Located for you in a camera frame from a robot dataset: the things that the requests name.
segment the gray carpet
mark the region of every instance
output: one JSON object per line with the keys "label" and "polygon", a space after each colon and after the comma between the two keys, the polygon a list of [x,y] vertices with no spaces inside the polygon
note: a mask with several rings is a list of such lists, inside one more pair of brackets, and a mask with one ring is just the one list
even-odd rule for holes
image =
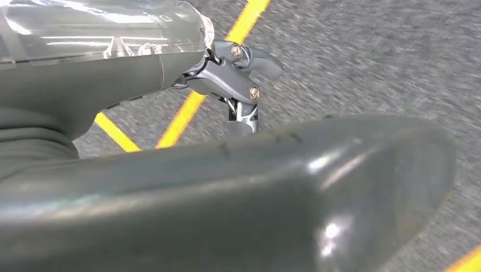
{"label": "gray carpet", "polygon": [[[192,1],[224,37],[236,0]],[[428,229],[385,271],[442,271],[481,244],[481,2],[477,0],[272,0],[246,43],[285,65],[264,90],[262,126],[328,113],[427,118],[459,145],[455,191]],[[141,148],[151,149],[188,90],[165,91],[106,111]],[[208,100],[179,144],[224,137],[224,105]],[[94,126],[76,141],[82,156],[122,150]]]}

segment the yellow line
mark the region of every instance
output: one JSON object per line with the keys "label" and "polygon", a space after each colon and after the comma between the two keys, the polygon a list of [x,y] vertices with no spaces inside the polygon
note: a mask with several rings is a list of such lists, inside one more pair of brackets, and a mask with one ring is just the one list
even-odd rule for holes
{"label": "yellow line", "polygon": [[[259,16],[267,9],[269,2],[270,0],[248,0],[247,5],[227,35],[226,40],[235,41],[240,44],[243,43]],[[165,148],[175,145],[205,98],[206,96],[192,91],[155,148]]]}
{"label": "yellow line", "polygon": [[446,272],[481,272],[481,246],[457,261]]}
{"label": "yellow line", "polygon": [[104,114],[99,113],[95,117],[95,123],[107,133],[125,152],[140,151],[140,148],[132,142],[110,119]]}

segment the silver metal bracket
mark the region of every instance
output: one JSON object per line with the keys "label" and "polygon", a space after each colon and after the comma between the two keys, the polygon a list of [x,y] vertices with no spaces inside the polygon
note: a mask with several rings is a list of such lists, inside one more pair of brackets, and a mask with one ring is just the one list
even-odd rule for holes
{"label": "silver metal bracket", "polygon": [[238,137],[259,130],[259,86],[249,78],[256,70],[268,79],[282,75],[282,65],[259,49],[231,41],[214,41],[198,65],[186,71],[172,88],[191,87],[228,105],[227,133]]}

